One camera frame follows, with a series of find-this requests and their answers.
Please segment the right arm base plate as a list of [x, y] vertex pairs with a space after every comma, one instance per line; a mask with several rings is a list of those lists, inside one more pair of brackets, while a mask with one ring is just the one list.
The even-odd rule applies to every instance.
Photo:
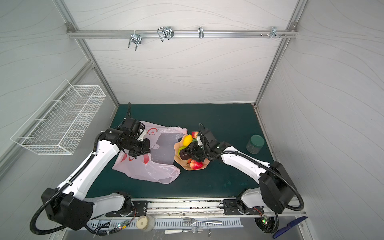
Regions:
[[240, 200], [224, 199], [219, 203], [218, 208], [224, 211], [226, 216], [234, 215], [264, 215], [264, 209], [261, 207], [247, 207]]

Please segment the green apple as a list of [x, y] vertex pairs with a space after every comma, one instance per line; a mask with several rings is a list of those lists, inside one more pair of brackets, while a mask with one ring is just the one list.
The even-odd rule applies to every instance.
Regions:
[[178, 156], [180, 156], [180, 152], [183, 150], [183, 149], [185, 149], [186, 147], [185, 146], [182, 146], [182, 147], [180, 147], [179, 149], [178, 149]]

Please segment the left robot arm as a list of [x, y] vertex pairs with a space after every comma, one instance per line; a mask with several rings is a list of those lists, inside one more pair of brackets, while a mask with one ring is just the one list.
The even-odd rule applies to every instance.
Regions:
[[87, 198], [96, 178], [105, 166], [120, 152], [136, 159], [150, 153], [150, 140], [145, 139], [145, 125], [131, 117], [127, 111], [123, 121], [115, 128], [97, 134], [92, 152], [79, 167], [55, 189], [42, 194], [42, 206], [30, 221], [35, 235], [49, 235], [65, 228], [88, 228], [88, 222], [108, 213], [135, 214], [131, 196], [124, 192]]

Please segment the dark purple fruit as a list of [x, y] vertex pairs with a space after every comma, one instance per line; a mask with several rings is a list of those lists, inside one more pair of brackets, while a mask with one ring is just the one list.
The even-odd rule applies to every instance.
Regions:
[[183, 161], [187, 161], [187, 160], [191, 159], [191, 155], [188, 152], [185, 152], [184, 150], [179, 152], [179, 157]]

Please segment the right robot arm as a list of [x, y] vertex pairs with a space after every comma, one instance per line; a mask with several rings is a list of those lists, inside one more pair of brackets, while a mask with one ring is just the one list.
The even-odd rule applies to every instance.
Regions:
[[278, 162], [267, 163], [252, 158], [227, 142], [219, 142], [212, 132], [199, 124], [199, 130], [191, 134], [187, 144], [187, 156], [199, 163], [205, 160], [221, 160], [243, 172], [259, 185], [244, 190], [236, 200], [238, 210], [246, 214], [248, 209], [266, 206], [276, 214], [285, 209], [302, 211], [305, 203], [284, 166]]

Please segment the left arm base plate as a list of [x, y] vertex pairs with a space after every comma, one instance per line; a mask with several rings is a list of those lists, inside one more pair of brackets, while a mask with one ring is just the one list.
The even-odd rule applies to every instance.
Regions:
[[130, 201], [128, 204], [124, 204], [122, 210], [106, 213], [106, 217], [140, 217], [145, 216], [147, 213], [148, 201]]

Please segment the pink strawberry plastic bag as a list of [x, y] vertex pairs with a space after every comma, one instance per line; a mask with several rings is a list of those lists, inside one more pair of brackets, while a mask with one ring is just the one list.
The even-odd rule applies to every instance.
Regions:
[[128, 151], [120, 151], [112, 169], [127, 177], [161, 184], [170, 184], [181, 173], [174, 165], [174, 145], [188, 133], [181, 127], [165, 127], [143, 122], [146, 129], [144, 139], [150, 140], [150, 153], [136, 158]]

